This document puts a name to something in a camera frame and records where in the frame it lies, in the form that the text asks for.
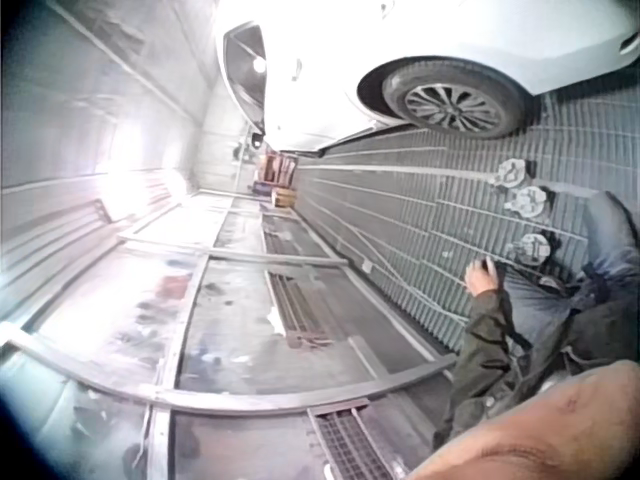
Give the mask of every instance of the jeans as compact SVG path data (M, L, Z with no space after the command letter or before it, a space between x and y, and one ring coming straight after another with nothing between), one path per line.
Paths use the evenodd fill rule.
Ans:
M604 281L608 299L638 295L640 252L623 207L610 193L597 193L587 203L584 221L591 271ZM587 278L569 298L540 288L511 268L504 274L515 330L533 345L553 332L572 309L585 309L596 288Z

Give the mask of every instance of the sleeve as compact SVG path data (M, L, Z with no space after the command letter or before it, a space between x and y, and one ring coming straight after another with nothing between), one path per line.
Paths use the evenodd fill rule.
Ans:
M507 336L514 332L502 291L474 297L462 350L453 371L453 386L442 426L433 438L434 450L447 442L455 412L466 400L481 398L511 369Z

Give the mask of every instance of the man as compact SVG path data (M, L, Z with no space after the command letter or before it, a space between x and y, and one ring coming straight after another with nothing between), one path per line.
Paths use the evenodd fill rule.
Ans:
M640 253L610 194L589 199L585 224L587 278L570 298L512 270L501 282L490 259L467 268L439 450L409 478L604 480L637 455Z

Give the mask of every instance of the alloy wheel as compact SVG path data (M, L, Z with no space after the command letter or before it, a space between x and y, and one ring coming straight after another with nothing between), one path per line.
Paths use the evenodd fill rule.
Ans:
M404 99L409 111L427 123L459 132L489 132L500 124L498 107L469 87L420 85Z

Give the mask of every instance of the bright light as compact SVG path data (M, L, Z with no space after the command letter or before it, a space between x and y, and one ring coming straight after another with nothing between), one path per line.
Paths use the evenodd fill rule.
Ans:
M141 213L147 206L142 177L135 173L109 173L102 192L102 201L114 222Z
M334 480L333 472L331 471L331 464L325 463L322 473L324 473L324 478L326 478L326 480Z
M109 154L109 173L139 168L142 163L142 135L136 124L118 126Z
M175 200L181 200L187 195L187 182L184 181L180 172L167 170L163 175L167 190Z
M182 160L182 142L171 142L162 156L162 168L178 168Z
M264 73L267 71L267 62L264 58L256 57L253 61L253 69L258 73Z
M278 309L275 306L271 307L271 311L269 312L269 315L267 315L267 320L269 320L269 323L273 327L273 333L282 335L283 337L285 336L284 325L280 315L278 314Z

